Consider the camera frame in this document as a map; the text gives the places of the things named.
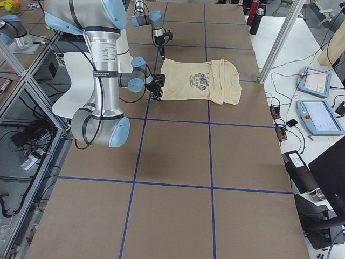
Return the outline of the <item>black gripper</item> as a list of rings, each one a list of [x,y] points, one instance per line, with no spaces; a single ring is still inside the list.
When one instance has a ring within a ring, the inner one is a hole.
[[[162,88],[164,87],[165,83],[165,75],[164,74],[152,74],[152,81],[146,83],[146,88],[151,92],[150,98],[152,100],[161,101],[162,98]]]
[[[162,57],[162,60],[165,60],[165,48],[164,45],[166,42],[173,39],[173,33],[170,30],[166,29],[157,29],[153,30],[153,37],[155,45],[159,49],[160,56]]]

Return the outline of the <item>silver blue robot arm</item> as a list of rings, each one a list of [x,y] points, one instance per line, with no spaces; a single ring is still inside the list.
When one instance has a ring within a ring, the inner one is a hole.
[[[45,1],[46,24],[52,29],[82,35],[88,47],[93,69],[94,91],[71,120],[75,141],[86,146],[121,147],[130,131],[130,121],[119,104],[119,88],[138,93],[143,88],[151,98],[160,100],[165,83],[164,74],[153,74],[146,61],[134,57],[129,73],[120,72],[120,39],[127,25],[125,1]]]
[[[160,10],[149,11],[144,1],[134,1],[134,11],[131,17],[133,27],[151,26],[151,39],[158,49],[162,60],[166,59],[165,45],[173,40],[173,33],[164,27]]]

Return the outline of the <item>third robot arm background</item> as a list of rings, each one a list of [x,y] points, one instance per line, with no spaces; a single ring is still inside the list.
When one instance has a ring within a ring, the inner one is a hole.
[[[1,17],[1,41],[14,54],[34,54],[38,45],[16,15]]]

